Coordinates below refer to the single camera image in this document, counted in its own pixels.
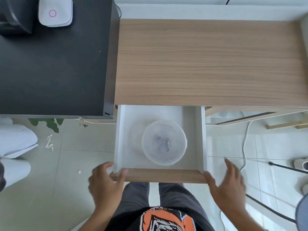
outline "white tile floor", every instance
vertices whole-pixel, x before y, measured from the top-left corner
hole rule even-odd
[[[221,112],[207,118],[237,118],[239,113]],[[243,170],[247,193],[268,206],[294,217],[295,207],[302,198],[300,188],[308,176],[283,168],[269,166],[269,160],[291,165],[291,160],[308,156],[308,129],[282,128],[266,130],[266,124],[295,121],[302,114],[269,118],[251,124],[245,146],[247,167]],[[14,120],[32,129],[39,146],[22,157],[31,163],[29,176],[0,193],[0,230],[5,231],[68,231],[87,218],[93,202],[87,191],[87,178],[92,169],[113,160],[116,125],[89,124],[80,128],[77,120],[65,120],[56,134],[40,123],[31,126],[27,119]],[[247,124],[207,128],[208,170],[220,183],[228,157],[238,167],[243,164],[242,141]],[[52,134],[54,151],[45,149],[47,136]],[[204,207],[217,231],[223,231],[219,209],[206,184],[185,184]],[[158,184],[151,183],[151,206],[159,205]],[[283,228],[247,205],[252,217],[271,231]],[[228,231],[236,230],[224,217]]]

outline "open drawer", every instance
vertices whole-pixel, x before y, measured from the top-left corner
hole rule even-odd
[[[145,128],[157,120],[171,120],[185,132],[187,149],[180,161],[157,165],[143,153],[141,137]],[[205,183],[205,108],[198,106],[119,105],[112,179],[128,168],[126,181]]]

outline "black t-shirt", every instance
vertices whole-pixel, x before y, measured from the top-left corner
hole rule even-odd
[[[153,207],[113,217],[106,231],[214,231],[198,212],[181,207]]]

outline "person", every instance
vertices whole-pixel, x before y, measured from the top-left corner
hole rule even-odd
[[[245,208],[244,178],[238,168],[225,159],[227,172],[220,186],[209,172],[204,177],[211,195],[238,231],[264,231]],[[150,207],[149,183],[130,182],[123,190],[127,169],[117,182],[107,174],[107,162],[92,171],[89,191],[95,210],[79,231],[213,231],[198,200],[183,184],[159,183],[160,206]]]

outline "forearm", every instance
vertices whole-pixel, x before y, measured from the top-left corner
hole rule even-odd
[[[94,211],[94,213],[78,231],[105,231],[111,217],[112,214],[108,212]]]
[[[225,214],[238,231],[264,231],[264,229],[247,213]]]

